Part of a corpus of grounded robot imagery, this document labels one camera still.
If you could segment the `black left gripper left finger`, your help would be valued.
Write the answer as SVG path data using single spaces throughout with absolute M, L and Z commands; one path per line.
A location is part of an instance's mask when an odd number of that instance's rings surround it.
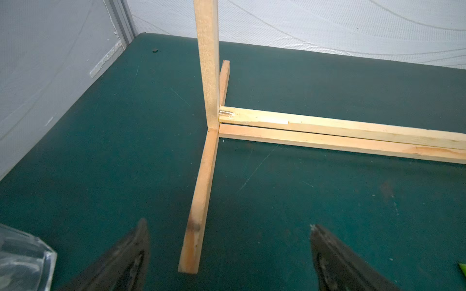
M 61 291 L 141 291 L 150 261 L 150 236 L 147 220 L 139 220 L 105 254 Z

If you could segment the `blue tulip flower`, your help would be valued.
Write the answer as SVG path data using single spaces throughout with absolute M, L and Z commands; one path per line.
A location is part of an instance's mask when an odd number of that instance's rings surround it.
M 466 263 L 459 263 L 458 267 L 460 268 L 464 277 L 466 277 Z

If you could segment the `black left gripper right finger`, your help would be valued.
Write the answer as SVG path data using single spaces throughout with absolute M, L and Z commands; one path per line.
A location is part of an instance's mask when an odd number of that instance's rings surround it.
M 320 291 L 400 289 L 322 225 L 311 226 L 310 243 Z

